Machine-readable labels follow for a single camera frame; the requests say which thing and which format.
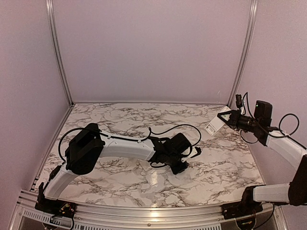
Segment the white remote control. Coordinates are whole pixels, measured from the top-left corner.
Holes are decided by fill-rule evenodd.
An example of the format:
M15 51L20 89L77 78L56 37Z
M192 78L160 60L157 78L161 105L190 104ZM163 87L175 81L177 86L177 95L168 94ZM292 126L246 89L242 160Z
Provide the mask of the white remote control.
M220 112L229 111L230 108L225 106ZM208 132L210 136L214 136L225 123L221 121L217 115L210 121L210 123L205 127L205 130Z

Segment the white battery cover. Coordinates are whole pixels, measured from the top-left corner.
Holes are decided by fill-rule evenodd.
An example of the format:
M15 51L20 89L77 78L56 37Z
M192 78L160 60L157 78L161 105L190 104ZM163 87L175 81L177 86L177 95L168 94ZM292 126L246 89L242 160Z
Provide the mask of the white battery cover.
M152 169L152 166L147 161L139 161L139 164L143 168L143 170L146 172Z

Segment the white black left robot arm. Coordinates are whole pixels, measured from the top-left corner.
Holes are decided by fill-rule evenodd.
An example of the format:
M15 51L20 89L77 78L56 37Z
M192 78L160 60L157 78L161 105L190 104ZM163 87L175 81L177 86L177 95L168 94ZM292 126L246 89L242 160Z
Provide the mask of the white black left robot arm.
M60 194L76 177L89 174L99 158L124 157L149 162L152 167L169 166L173 174L188 167L185 157L193 146L182 133L172 138L148 136L144 139L102 133L97 123L78 128L79 133L69 142L62 165L50 174L46 184L39 186L38 201L50 213L60 210Z

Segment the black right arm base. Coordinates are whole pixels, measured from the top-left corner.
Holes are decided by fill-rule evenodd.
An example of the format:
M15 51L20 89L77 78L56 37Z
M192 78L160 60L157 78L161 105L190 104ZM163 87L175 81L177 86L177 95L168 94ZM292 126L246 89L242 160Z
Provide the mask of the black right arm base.
M245 188L241 200L222 205L222 215L224 219L239 218L247 215L253 215L263 211L261 202L253 199L253 190L257 185Z

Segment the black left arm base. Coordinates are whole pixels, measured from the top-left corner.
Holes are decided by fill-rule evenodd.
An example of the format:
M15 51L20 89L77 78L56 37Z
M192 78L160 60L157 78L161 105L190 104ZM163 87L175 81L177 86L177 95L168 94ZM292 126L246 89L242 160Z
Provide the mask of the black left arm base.
M44 195L45 186L42 182L38 188L38 196L35 204L35 209L44 213L52 214L55 217L74 218L76 211L76 203L47 199Z

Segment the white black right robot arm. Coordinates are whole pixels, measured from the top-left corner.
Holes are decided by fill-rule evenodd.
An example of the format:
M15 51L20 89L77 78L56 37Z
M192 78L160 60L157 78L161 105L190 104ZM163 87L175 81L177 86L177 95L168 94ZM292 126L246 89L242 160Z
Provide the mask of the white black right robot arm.
M285 184L247 187L238 203L238 211L247 215L262 202L304 206L307 203L307 149L291 137L271 126L272 105L257 101L254 115L246 116L240 110L230 110L217 117L230 128L251 132L262 145L272 149L288 161L296 170L291 182Z

